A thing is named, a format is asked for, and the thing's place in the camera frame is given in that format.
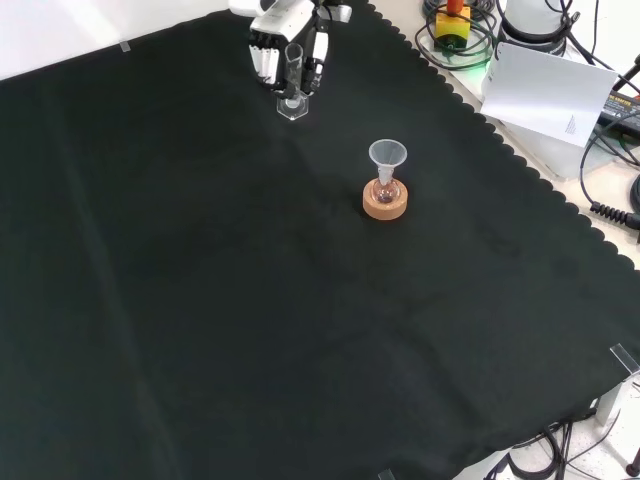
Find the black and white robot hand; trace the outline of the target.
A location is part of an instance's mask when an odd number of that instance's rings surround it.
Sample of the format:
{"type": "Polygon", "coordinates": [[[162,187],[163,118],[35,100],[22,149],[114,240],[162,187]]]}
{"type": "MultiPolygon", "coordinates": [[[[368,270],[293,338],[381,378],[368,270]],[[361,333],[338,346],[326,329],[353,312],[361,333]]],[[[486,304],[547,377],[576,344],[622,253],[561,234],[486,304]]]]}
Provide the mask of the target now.
{"type": "Polygon", "coordinates": [[[281,98],[290,94],[286,79],[286,47],[302,48],[302,93],[311,96],[320,87],[329,51],[329,27],[347,24],[352,7],[342,1],[276,1],[254,18],[249,29],[249,51],[255,74],[265,88],[281,98]]]}

